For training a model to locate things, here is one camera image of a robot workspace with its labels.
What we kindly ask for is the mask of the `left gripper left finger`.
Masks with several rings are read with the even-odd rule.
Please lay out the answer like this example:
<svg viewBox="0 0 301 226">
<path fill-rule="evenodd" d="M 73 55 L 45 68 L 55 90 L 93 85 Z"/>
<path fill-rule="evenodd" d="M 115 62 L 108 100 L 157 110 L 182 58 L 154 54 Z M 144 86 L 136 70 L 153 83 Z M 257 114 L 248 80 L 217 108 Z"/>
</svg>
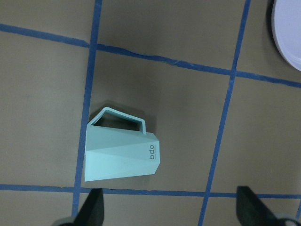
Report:
<svg viewBox="0 0 301 226">
<path fill-rule="evenodd" d="M 72 221 L 59 220 L 55 226 L 102 226 L 104 223 L 103 190 L 94 188 L 90 191 L 80 211 Z"/>
</svg>

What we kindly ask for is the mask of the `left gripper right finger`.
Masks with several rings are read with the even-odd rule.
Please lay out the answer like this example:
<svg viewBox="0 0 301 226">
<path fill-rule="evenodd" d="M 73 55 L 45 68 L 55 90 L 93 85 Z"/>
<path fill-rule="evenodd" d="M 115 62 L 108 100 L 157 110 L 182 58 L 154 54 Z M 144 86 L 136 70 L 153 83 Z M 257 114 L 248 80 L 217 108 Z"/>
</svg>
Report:
<svg viewBox="0 0 301 226">
<path fill-rule="evenodd" d="M 274 214 L 248 186 L 236 190 L 236 216 L 242 226 L 299 226 L 286 215 Z"/>
</svg>

